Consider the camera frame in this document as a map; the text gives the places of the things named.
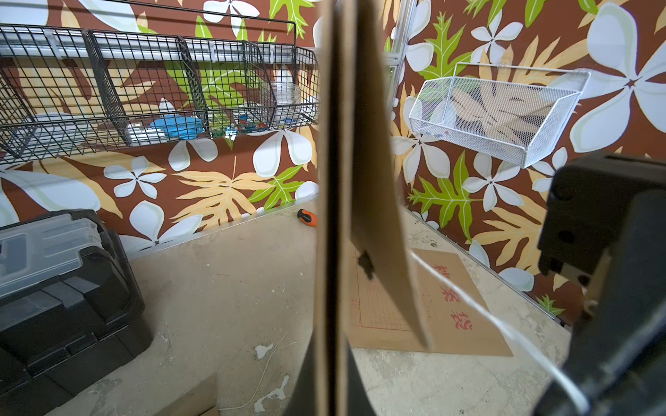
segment wooden board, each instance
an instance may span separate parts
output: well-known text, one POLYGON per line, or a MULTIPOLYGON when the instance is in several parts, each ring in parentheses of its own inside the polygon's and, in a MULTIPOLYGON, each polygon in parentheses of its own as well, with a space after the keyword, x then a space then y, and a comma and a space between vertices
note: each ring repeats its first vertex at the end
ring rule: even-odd
POLYGON ((373 0, 322 4, 318 235, 314 304, 316 414, 347 414, 346 296, 351 239, 424 347, 430 339, 410 275, 392 175, 373 0))

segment white string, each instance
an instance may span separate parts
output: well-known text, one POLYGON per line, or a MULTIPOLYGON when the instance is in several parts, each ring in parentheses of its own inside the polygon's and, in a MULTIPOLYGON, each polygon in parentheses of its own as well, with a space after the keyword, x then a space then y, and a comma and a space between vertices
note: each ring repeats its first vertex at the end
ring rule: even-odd
MULTIPOLYGON (((264 332, 264 333, 268 336, 268 338, 270 339, 270 342, 272 343, 273 340, 270 338, 270 335, 268 335, 266 332, 264 332)), ((266 366, 264 367, 264 372, 261 373, 261 378, 259 379, 259 382, 257 383, 257 385, 256 385, 256 389, 254 389, 254 393, 252 394, 252 397, 250 397, 250 400, 248 400, 244 405, 241 405, 241 406, 218 408, 218 409, 217 409, 218 412, 221 412, 221 411, 223 411, 223 410, 236 410, 236 409, 242 409, 243 407, 245 407, 245 406, 247 406, 247 405, 250 404, 250 402, 252 401, 252 399, 254 399, 254 396, 256 396, 256 392, 259 391, 259 386, 261 385, 261 382, 263 381, 264 376, 266 375, 266 370, 268 369, 268 364, 270 364, 270 360, 273 358, 273 355, 275 355, 275 353, 278 352, 278 351, 280 351, 282 348, 287 348, 289 345, 294 345, 295 343, 298 342, 298 341, 294 341, 294 342, 292 342, 292 343, 288 343, 288 344, 285 345, 284 347, 280 347, 280 348, 278 348, 278 346, 280 345, 280 342, 282 342, 282 340, 283 340, 284 337, 286 337, 286 336, 287 336, 287 332, 285 332, 284 335, 282 336, 282 338, 280 338, 280 341, 278 341, 278 343, 275 345, 275 349, 273 350, 272 354, 270 354, 270 357, 268 357, 268 361, 266 361, 266 366)))
POLYGON ((470 295, 465 293, 462 289, 457 287, 455 283, 451 280, 442 276, 437 270, 435 270, 431 265, 423 261, 416 253, 410 252, 412 257, 431 275, 435 276, 439 281, 450 287, 457 293, 468 305, 472 306, 477 312, 482 314, 486 319, 491 321, 500 332, 502 332, 506 337, 512 339, 518 343, 521 347, 525 349, 527 354, 529 354, 534 361, 542 366, 550 375, 553 376, 557 384, 567 392, 573 405, 580 415, 585 415, 590 410, 589 401, 583 392, 578 388, 578 386, 560 370, 555 364, 553 364, 540 350, 537 348, 530 340, 525 338, 518 330, 513 328, 508 323, 502 321, 500 318, 492 315, 487 311, 483 306, 481 306, 477 301, 472 299, 470 295))

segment cardboard sheet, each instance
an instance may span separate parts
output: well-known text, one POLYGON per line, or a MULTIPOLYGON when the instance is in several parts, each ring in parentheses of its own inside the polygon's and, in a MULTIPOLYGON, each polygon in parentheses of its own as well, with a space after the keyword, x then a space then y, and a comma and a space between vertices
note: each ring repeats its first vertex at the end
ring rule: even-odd
MULTIPOLYGON (((457 254, 414 251, 488 308, 457 254)), ((359 253, 351 244, 348 252, 354 256, 349 285, 352 316, 348 336, 352 347, 425 351, 379 280, 369 280, 356 263, 359 253)), ((431 352, 503 357, 513 355, 500 331, 488 320, 423 268, 416 266, 415 270, 420 299, 427 313, 426 323, 433 340, 431 352)))
POLYGON ((427 348, 430 337, 400 226, 384 78, 377 76, 386 65, 375 4, 327 0, 320 6, 314 388, 317 416, 345 416, 350 239, 368 253, 417 342, 427 348))

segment green leaf pattern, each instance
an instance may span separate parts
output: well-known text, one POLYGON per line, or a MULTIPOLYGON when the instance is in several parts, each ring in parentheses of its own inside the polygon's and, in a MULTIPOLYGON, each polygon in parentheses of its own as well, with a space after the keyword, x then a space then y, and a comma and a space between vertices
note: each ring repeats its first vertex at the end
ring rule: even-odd
POLYGON ((154 31, 154 30, 152 30, 152 29, 148 29, 148 28, 145 27, 145 26, 137 25, 137 27, 139 28, 139 30, 141 31, 141 33, 148 33, 148 34, 151 34, 151 35, 157 35, 157 32, 156 32, 156 31, 154 31))
POLYGON ((599 8, 597 7, 596 3, 594 3, 594 0, 578 0, 578 4, 580 4, 583 11, 587 11, 593 15, 596 15, 599 12, 599 8))
POLYGON ((269 210, 278 204, 282 205, 293 202, 294 199, 292 193, 295 192, 303 182, 297 180, 287 182, 287 180, 293 178, 301 168, 302 165, 298 165, 286 169, 268 183, 271 185, 270 188, 254 191, 254 194, 248 198, 248 201, 255 203, 268 198, 264 203, 265 210, 269 210))
POLYGON ((238 30, 238 35, 236 36, 237 41, 247 41, 248 40, 248 28, 245 26, 245 19, 240 21, 240 28, 238 30))
POLYGON ((259 39, 257 39, 257 42, 270 42, 270 43, 275 43, 278 40, 278 35, 271 35, 270 33, 268 36, 264 34, 264 31, 261 31, 259 34, 259 39))
MULTIPOLYGON (((268 12, 271 19, 275 18, 278 12, 286 6, 287 19, 296 23, 296 36, 304 39, 305 29, 308 26, 303 16, 300 14, 301 7, 314 7, 309 0, 270 0, 270 11, 268 12)), ((287 33, 291 32, 292 25, 287 26, 287 33)))
POLYGON ((436 66, 430 65, 423 71, 419 72, 419 74, 421 74, 426 80, 457 75, 465 68, 465 65, 460 65, 457 73, 454 74, 456 64, 459 62, 469 62, 470 57, 472 56, 471 52, 467 52, 457 56, 453 61, 449 62, 449 58, 458 47, 460 37, 462 36, 465 27, 461 27, 460 30, 449 39, 448 31, 451 27, 452 16, 444 21, 445 16, 446 15, 440 13, 437 17, 438 22, 434 24, 435 30, 437 31, 437 39, 426 39, 426 42, 432 44, 435 54, 437 54, 435 60, 436 66))
POLYGON ((541 296, 539 299, 537 299, 537 302, 539 302, 539 305, 541 305, 543 309, 552 313, 553 316, 557 316, 565 311, 562 308, 556 308, 554 306, 555 300, 551 299, 548 295, 541 296))
POLYGON ((454 167, 454 182, 451 183, 450 179, 437 179, 437 185, 440 191, 419 176, 421 185, 424 191, 413 189, 414 193, 409 195, 409 200, 412 204, 421 204, 421 214, 428 211, 432 205, 440 205, 440 227, 443 228, 453 218, 456 208, 458 208, 458 222, 462 227, 463 233, 469 239, 470 226, 472 225, 472 202, 481 201, 478 199, 471 199, 470 193, 463 189, 462 184, 467 178, 470 177, 465 165, 465 151, 460 154, 456 166, 454 167))
POLYGON ((474 11, 473 17, 476 17, 476 15, 479 14, 479 11, 481 11, 484 5, 489 1, 493 2, 493 5, 490 7, 490 14, 488 15, 488 26, 490 26, 490 22, 495 19, 495 16, 497 16, 502 7, 504 7, 506 0, 467 0, 469 4, 465 7, 465 12, 470 14, 474 11))
MULTIPOLYGON (((578 0, 580 2, 590 1, 590 0, 578 0)), ((541 9, 543 9, 543 4, 545 0, 527 0, 525 4, 525 26, 529 27, 536 20, 541 9)))
MULTIPOLYGON (((212 39, 212 33, 206 25, 201 16, 196 17, 196 25, 194 28, 194 35, 202 39, 212 39)), ((247 30, 245 22, 241 23, 241 30, 238 33, 240 36, 247 38, 247 30)), ((198 67, 201 75, 201 84, 206 104, 209 108, 222 108, 225 104, 226 107, 236 107, 244 104, 243 96, 236 91, 232 84, 245 83, 245 72, 242 70, 240 63, 204 63, 199 62, 198 67)), ((176 81, 180 89, 182 89, 189 97, 189 101, 184 103, 181 108, 186 107, 192 102, 192 94, 190 86, 187 81, 187 74, 184 70, 183 63, 177 61, 166 61, 165 68, 167 73, 176 81)), ((218 122, 222 124, 222 118, 226 117, 225 114, 216 112, 213 117, 218 117, 218 122)))

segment screwdriver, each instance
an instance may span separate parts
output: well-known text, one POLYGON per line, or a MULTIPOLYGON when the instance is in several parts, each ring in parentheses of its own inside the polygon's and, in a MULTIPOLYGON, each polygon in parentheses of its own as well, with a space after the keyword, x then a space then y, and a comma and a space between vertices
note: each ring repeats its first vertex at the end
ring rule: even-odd
POLYGON ((296 216, 299 217, 301 221, 303 221, 303 224, 310 227, 317 227, 317 216, 310 211, 305 211, 301 208, 298 210, 296 216))

